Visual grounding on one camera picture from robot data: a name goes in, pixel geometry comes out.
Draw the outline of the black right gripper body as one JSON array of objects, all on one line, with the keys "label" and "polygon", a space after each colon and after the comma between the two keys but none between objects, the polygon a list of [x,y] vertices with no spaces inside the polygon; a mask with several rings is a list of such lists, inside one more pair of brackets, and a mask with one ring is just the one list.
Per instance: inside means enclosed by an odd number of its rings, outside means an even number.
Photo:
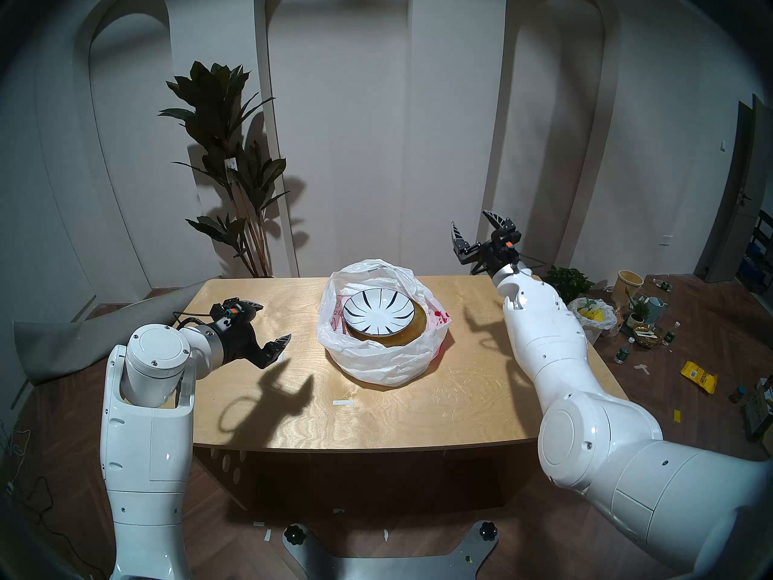
[{"label": "black right gripper body", "polygon": [[521,233],[494,230],[490,240],[485,243],[478,242],[478,262],[471,264],[470,275],[483,273],[493,277],[498,271],[507,265],[515,270],[521,259],[516,244],[521,239]]}]

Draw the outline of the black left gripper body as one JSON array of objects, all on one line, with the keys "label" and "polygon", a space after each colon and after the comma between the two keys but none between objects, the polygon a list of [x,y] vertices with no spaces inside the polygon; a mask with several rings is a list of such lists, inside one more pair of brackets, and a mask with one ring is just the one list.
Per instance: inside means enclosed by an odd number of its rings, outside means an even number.
[{"label": "black left gripper body", "polygon": [[222,303],[214,303],[210,309],[212,322],[209,327],[220,339],[223,365],[237,359],[246,359],[258,367],[260,346],[251,325],[257,312],[238,311],[237,300],[241,299],[226,299]]}]

